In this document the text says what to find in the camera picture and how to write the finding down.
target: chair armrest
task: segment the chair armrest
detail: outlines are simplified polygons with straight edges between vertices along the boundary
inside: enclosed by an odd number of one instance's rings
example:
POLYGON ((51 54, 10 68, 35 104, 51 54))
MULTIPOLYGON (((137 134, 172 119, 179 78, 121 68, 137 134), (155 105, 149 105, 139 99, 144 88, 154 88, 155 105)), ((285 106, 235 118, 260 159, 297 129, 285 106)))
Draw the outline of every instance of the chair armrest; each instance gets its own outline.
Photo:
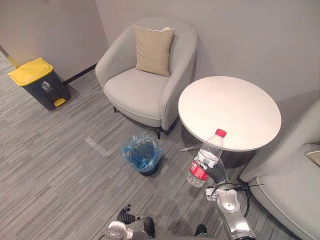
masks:
POLYGON ((258 176, 276 172, 302 145, 314 143, 320 136, 320 101, 316 101, 300 118, 263 147, 249 162, 240 179, 249 182, 258 176))
POLYGON ((178 102, 183 90, 190 84, 196 56, 196 45, 192 54, 186 54, 187 59, 174 66, 160 101, 161 127, 168 130, 179 115, 178 102))
POLYGON ((95 66, 95 75, 102 89, 108 80, 132 69, 137 64, 135 35, 129 26, 110 46, 95 66))

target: throw pillow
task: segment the throw pillow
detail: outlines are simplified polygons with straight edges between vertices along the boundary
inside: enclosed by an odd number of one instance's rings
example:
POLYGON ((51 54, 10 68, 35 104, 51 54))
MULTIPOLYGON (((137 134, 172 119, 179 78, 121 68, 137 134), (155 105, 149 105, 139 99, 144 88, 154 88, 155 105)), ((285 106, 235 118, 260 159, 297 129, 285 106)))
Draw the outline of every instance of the throw pillow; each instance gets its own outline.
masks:
POLYGON ((169 27, 152 30, 134 27, 136 68, 169 77, 169 56, 175 31, 169 27))
POLYGON ((320 150, 308 152, 305 156, 320 167, 320 150))

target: red bottle cap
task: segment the red bottle cap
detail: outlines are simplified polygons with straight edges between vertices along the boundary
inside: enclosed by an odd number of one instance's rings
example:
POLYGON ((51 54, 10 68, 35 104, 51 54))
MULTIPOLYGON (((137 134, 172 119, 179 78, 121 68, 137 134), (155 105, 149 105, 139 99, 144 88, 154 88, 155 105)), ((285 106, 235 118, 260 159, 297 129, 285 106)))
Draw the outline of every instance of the red bottle cap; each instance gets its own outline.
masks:
POLYGON ((224 138, 224 137, 227 135, 227 132, 224 131, 224 130, 222 130, 222 129, 219 129, 219 128, 218 128, 218 129, 215 131, 215 134, 217 134, 218 136, 224 138))

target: table leg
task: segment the table leg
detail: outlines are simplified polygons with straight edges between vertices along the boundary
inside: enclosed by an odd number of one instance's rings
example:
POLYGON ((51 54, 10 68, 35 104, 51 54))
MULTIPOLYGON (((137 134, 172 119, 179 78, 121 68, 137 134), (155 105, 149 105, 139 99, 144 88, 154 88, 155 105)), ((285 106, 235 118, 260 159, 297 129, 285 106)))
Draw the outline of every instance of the table leg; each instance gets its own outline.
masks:
POLYGON ((198 145, 194 145, 194 146, 189 146, 189 147, 180 149, 180 152, 189 151, 189 150, 193 150, 193 149, 199 149, 199 148, 201 148, 201 146, 202 146, 202 143, 198 144, 198 145))

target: baseboard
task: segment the baseboard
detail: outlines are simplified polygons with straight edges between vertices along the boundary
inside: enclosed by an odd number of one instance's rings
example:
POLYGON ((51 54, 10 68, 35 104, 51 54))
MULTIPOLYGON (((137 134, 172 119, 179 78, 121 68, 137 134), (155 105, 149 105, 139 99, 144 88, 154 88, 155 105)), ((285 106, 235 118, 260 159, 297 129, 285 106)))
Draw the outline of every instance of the baseboard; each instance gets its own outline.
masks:
POLYGON ((80 78, 81 76, 83 76, 83 75, 85 75, 86 73, 90 72, 91 70, 95 69, 96 65, 97 65, 97 64, 94 64, 94 65, 88 67, 87 69, 79 72, 78 74, 70 77, 69 79, 65 80, 65 81, 63 82, 63 85, 67 85, 67 84, 71 83, 72 81, 76 80, 77 78, 80 78))

